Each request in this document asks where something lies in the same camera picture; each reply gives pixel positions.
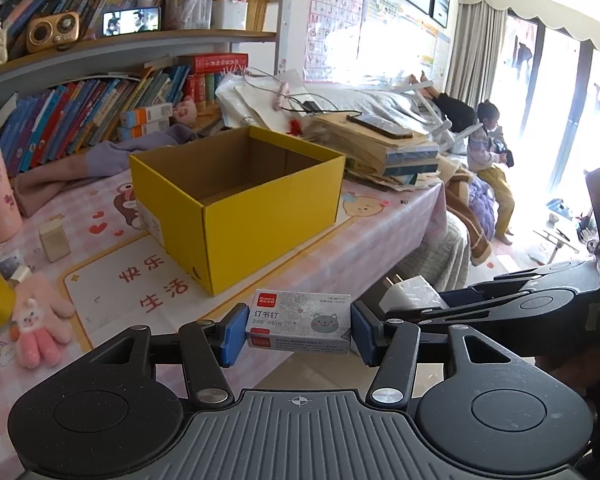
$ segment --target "black smartphone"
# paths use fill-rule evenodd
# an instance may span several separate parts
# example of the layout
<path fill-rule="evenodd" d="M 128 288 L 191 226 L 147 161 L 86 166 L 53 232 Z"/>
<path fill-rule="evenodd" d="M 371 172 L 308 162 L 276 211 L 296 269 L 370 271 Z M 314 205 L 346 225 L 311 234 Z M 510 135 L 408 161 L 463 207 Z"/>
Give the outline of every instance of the black smartphone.
<path fill-rule="evenodd" d="M 413 132 L 398 126 L 396 123 L 382 119 L 373 114 L 349 115 L 347 119 L 352 123 L 361 124 L 390 139 L 412 139 Z"/>
<path fill-rule="evenodd" d="M 118 36 L 160 30 L 160 7 L 116 10 L 102 15 L 102 34 Z"/>

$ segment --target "wooden block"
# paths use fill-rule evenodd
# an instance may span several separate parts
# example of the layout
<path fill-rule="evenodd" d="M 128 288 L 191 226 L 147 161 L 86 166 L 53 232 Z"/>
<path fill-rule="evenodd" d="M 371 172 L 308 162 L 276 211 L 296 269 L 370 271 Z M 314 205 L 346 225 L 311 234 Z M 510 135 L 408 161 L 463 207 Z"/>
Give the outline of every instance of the wooden block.
<path fill-rule="evenodd" d="M 61 220 L 51 220 L 39 230 L 40 242 L 50 262 L 59 260 L 71 252 Z"/>

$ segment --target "rabbit plush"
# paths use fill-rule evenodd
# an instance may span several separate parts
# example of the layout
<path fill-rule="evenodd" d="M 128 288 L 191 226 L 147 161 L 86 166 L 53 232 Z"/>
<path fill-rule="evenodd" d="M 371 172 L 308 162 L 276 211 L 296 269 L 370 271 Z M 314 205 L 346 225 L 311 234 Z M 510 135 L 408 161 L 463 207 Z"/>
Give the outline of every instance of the rabbit plush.
<path fill-rule="evenodd" d="M 18 327 L 16 356 L 20 366 L 37 368 L 41 360 L 55 366 L 60 362 L 58 343 L 71 341 L 73 330 L 66 319 L 74 306 L 53 289 L 44 274 L 37 272 L 16 286 L 13 321 Z"/>

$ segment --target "red heart print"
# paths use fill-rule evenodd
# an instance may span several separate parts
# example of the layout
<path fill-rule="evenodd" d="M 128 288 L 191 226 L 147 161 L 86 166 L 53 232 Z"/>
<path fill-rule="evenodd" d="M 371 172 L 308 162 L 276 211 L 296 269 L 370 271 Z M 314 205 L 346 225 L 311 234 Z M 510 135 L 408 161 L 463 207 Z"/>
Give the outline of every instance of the red heart print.
<path fill-rule="evenodd" d="M 107 224 L 106 222 L 102 222 L 102 224 L 97 225 L 93 224 L 91 227 L 89 227 L 89 232 L 94 235 L 99 235 L 101 232 L 104 231 L 104 229 L 107 228 L 107 225 L 109 224 Z"/>

